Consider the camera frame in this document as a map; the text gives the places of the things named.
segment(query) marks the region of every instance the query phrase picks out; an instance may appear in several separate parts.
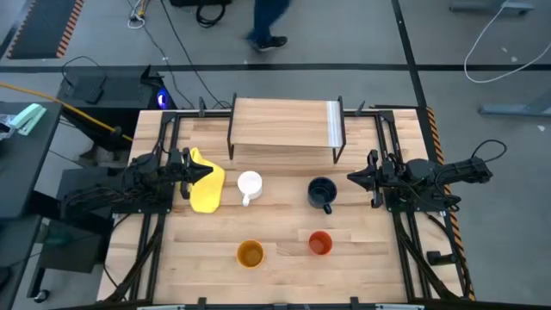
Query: black shoe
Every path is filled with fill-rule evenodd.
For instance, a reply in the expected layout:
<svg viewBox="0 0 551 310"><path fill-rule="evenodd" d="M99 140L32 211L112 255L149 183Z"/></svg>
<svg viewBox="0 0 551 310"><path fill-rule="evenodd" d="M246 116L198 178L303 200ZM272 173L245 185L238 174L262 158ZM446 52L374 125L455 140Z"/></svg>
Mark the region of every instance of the black shoe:
<svg viewBox="0 0 551 310"><path fill-rule="evenodd" d="M254 48L257 52L266 52L271 49L284 47L287 44L287 37L273 36L268 40L268 42L263 44L258 44L252 40L249 40L249 42L251 43L252 48Z"/></svg>

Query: red cup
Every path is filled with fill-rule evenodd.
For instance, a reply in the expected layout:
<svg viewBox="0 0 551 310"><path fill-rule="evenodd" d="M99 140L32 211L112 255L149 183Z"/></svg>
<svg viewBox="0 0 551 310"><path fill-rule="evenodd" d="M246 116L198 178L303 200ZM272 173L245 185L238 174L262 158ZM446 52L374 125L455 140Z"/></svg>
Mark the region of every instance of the red cup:
<svg viewBox="0 0 551 310"><path fill-rule="evenodd" d="M316 255L325 255L331 251L333 240L327 232L318 231L313 233L308 240L310 250Z"/></svg>

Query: cup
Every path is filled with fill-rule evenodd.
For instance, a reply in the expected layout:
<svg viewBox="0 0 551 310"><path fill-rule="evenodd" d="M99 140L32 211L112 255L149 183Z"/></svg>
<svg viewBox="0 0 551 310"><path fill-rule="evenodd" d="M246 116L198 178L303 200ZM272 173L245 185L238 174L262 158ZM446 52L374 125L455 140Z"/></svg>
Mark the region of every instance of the cup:
<svg viewBox="0 0 551 310"><path fill-rule="evenodd" d="M238 248L238 262L245 268L255 268L264 260L264 249L256 240L246 240Z"/></svg>
<svg viewBox="0 0 551 310"><path fill-rule="evenodd" d="M255 171L243 172L238 178L238 188L243 194L243 206L248 207L251 200L262 194L262 177Z"/></svg>
<svg viewBox="0 0 551 310"><path fill-rule="evenodd" d="M331 203L337 198L337 185L327 177L316 177L308 185L308 202L314 208L323 208L331 214Z"/></svg>
<svg viewBox="0 0 551 310"><path fill-rule="evenodd" d="M325 255L331 251L333 247L333 240L327 232L314 232L308 240L310 250L316 255Z"/></svg>

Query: blue light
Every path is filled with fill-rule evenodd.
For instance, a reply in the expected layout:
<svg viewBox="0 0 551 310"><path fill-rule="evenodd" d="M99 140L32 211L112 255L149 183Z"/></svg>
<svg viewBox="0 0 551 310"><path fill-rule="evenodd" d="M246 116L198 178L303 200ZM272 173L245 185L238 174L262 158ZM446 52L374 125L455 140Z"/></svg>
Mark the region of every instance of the blue light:
<svg viewBox="0 0 551 310"><path fill-rule="evenodd" d="M166 91L165 88L162 88L158 90L157 93L157 105L160 109L168 109L169 108L169 92Z"/></svg>

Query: orange cup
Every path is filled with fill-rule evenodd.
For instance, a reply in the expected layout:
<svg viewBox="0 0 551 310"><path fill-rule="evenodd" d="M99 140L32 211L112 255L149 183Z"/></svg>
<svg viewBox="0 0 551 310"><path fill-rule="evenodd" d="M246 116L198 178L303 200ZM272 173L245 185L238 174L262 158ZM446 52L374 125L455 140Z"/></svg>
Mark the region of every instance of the orange cup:
<svg viewBox="0 0 551 310"><path fill-rule="evenodd" d="M255 268L264 260L264 249L256 240L246 240L239 245L238 261L245 268Z"/></svg>
<svg viewBox="0 0 551 310"><path fill-rule="evenodd" d="M310 250L316 255L325 255L331 251L333 240L327 232L318 231L313 233L308 240Z"/></svg>

